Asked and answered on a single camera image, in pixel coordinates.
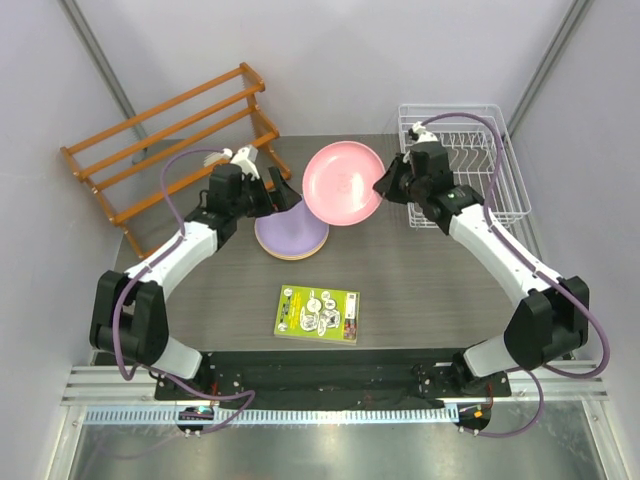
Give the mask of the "purple plate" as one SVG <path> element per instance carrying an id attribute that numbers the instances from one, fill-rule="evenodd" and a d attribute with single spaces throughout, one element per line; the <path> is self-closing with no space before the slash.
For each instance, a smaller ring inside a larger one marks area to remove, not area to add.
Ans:
<path id="1" fill-rule="evenodd" d="M 284 255 L 299 255 L 314 249 L 329 225 L 317 218 L 302 200 L 292 210 L 255 220 L 254 232 L 260 246 Z"/>

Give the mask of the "pink plate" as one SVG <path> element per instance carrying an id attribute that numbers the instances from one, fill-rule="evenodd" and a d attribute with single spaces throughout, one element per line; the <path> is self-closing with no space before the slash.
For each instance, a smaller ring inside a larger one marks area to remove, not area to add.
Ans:
<path id="1" fill-rule="evenodd" d="M 371 217 L 382 203 L 373 189 L 386 169 L 378 154 L 356 141 L 338 141 L 320 149 L 302 180 L 311 212 L 331 226 L 351 226 Z"/>

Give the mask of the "orange plate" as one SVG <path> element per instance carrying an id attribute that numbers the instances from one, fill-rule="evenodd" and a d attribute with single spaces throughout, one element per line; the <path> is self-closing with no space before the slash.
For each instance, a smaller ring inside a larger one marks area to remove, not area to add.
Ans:
<path id="1" fill-rule="evenodd" d="M 275 257 L 277 259 L 280 259 L 280 260 L 285 260 L 285 261 L 303 260 L 303 259 L 309 258 L 309 257 L 315 255 L 317 252 L 319 252 L 322 249 L 322 247 L 325 245 L 327 239 L 328 239 L 328 235 L 325 236 L 324 239 L 321 240 L 320 243 L 314 249 L 312 249 L 312 250 L 310 250 L 308 252 L 299 254 L 299 255 L 284 255 L 284 254 L 279 254 L 279 253 L 276 253 L 276 252 L 274 252 L 272 250 L 268 250 L 268 249 L 266 250 L 266 252 L 269 255 L 271 255 L 271 256 L 273 256 L 273 257 Z"/>

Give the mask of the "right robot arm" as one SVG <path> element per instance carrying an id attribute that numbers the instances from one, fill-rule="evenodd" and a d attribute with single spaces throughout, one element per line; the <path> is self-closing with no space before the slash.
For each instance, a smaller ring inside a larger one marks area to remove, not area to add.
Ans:
<path id="1" fill-rule="evenodd" d="M 428 220 L 473 254 L 514 306 L 503 333 L 454 356 L 451 380 L 457 391 L 475 394 L 494 374 L 534 370 L 586 343 L 586 283 L 577 276 L 565 279 L 539 263 L 486 210 L 476 190 L 456 184 L 439 141 L 419 142 L 397 154 L 374 189 L 387 201 L 417 204 Z"/>

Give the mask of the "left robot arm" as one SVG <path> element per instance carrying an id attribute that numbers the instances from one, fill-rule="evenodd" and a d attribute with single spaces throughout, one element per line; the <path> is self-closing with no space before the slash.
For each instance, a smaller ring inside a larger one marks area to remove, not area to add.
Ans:
<path id="1" fill-rule="evenodd" d="M 205 397 L 213 385 L 203 354 L 171 337 L 166 301 L 173 290 L 235 234 L 242 218 L 291 210 L 302 200 L 280 171 L 269 169 L 273 187 L 231 163 L 215 168 L 200 204 L 176 234 L 146 261 L 98 280 L 89 333 L 92 347 L 120 363 L 151 367 L 178 377 L 190 398 Z"/>

